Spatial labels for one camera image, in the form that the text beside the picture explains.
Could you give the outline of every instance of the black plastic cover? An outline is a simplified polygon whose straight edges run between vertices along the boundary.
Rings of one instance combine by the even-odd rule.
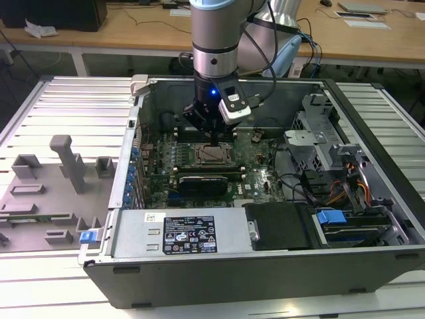
[[[311,214],[314,208],[304,203],[253,203],[245,205],[248,221],[255,222],[259,240],[255,251],[320,249]]]

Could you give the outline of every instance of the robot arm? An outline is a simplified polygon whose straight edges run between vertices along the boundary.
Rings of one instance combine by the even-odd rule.
[[[245,36],[241,39],[243,30],[249,29],[260,46],[266,45],[264,53],[273,61],[275,28],[281,43],[297,33],[299,2],[191,0],[195,99],[183,115],[200,132],[211,137],[213,143],[263,101],[259,95],[245,96],[238,82],[238,62],[246,70],[252,70],[253,66],[262,70],[267,65],[250,40]]]

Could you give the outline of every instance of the white cloth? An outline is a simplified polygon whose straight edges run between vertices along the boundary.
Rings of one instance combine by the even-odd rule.
[[[25,31],[38,39],[41,39],[41,37],[51,37],[53,35],[58,35],[55,27],[41,27],[29,22],[26,19],[25,21],[27,22]]]

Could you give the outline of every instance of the metal slatted surface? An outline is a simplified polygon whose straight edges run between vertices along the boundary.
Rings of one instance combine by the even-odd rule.
[[[0,196],[15,174],[19,154],[35,154],[41,163],[59,163],[49,144],[55,134],[72,137],[72,151],[86,163],[98,156],[118,161],[129,109],[133,106],[130,78],[55,77],[30,105],[0,146]]]
[[[415,189],[425,199],[425,136],[414,120],[384,90],[370,84],[338,86],[393,158]],[[357,143],[344,121],[340,125],[352,143]]]
[[[131,106],[124,97],[121,101],[115,100],[84,100],[84,98],[64,99],[52,97],[53,86],[60,87],[60,94],[70,94],[76,87],[91,86],[96,88],[129,87],[129,79],[121,78],[64,78],[57,77],[49,84],[49,101],[43,96],[31,106],[29,114],[40,117],[57,117],[56,111],[64,114],[72,112],[72,117],[91,118],[90,125],[78,122],[55,123],[51,126],[19,126],[14,129],[6,146],[11,150],[0,148],[1,154],[13,156],[17,149],[27,148],[38,152],[38,156],[48,154],[49,138],[54,134],[70,134],[74,141],[74,151],[89,156],[96,151],[110,151],[119,149],[120,139],[124,132],[123,126],[105,124],[104,118],[115,118],[112,114],[117,110],[126,112]],[[63,87],[70,87],[70,91],[62,92]],[[365,84],[348,84],[345,89],[374,93],[376,90]],[[390,105],[379,98],[367,98],[370,104],[356,104],[361,113],[389,112]],[[79,114],[81,110],[88,110],[86,115]],[[345,127],[346,134],[353,136]],[[391,147],[410,145],[416,147],[418,134],[409,126],[388,128],[377,126],[373,132],[381,142]],[[0,159],[0,193],[7,187],[6,181],[13,178],[13,172],[8,171],[14,158]],[[423,159],[412,159],[410,156],[394,158],[401,167],[420,168],[415,170],[416,175],[411,178],[421,178],[425,175]],[[84,161],[94,161],[95,158],[84,157]],[[40,157],[42,163],[57,163],[56,157]],[[21,254],[0,254],[0,318],[75,318],[77,316],[100,318],[144,318],[144,319],[192,319],[192,318],[319,318],[323,314],[339,314],[339,318],[380,318],[380,319],[417,319],[423,318],[425,313],[425,272],[422,270],[402,275],[388,285],[372,294],[354,294],[351,296],[320,296],[310,298],[293,298],[283,300],[263,300],[253,302],[237,302],[232,304],[196,305],[164,308],[148,308],[139,310],[118,310],[108,304],[105,296],[97,289],[85,272],[77,264],[78,251],[62,252],[60,257],[49,257],[50,252]]]

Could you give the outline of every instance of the wire bundle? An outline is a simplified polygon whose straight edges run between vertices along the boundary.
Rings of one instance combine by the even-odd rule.
[[[311,73],[311,76],[310,76],[310,78],[313,78],[314,76],[315,76],[315,74],[316,74],[316,72],[319,70],[319,68],[320,68],[320,62],[321,62],[321,60],[322,60],[322,58],[323,58],[323,50],[322,50],[322,48],[321,48],[321,46],[320,46],[320,44],[318,44],[318,43],[316,43],[316,42],[314,42],[313,41],[313,35],[312,35],[312,30],[311,30],[311,23],[310,23],[310,20],[309,19],[307,19],[307,18],[301,18],[301,19],[298,19],[297,20],[297,22],[300,22],[300,21],[307,21],[308,22],[308,26],[309,26],[309,34],[306,34],[306,33],[304,33],[304,32],[302,32],[301,30],[299,30],[298,31],[298,33],[303,37],[303,38],[305,38],[307,41],[308,41],[308,43],[309,43],[309,45],[310,45],[310,47],[311,47],[311,56],[310,56],[310,59],[307,61],[307,63],[304,65],[304,67],[303,67],[303,69],[302,70],[305,70],[305,68],[307,67],[307,66],[309,66],[310,65],[310,63],[311,63],[311,61],[313,60],[313,58],[314,58],[314,52],[316,52],[317,53],[317,56],[316,56],[316,64],[315,64],[315,67],[314,67],[314,69],[313,69],[313,72]]]

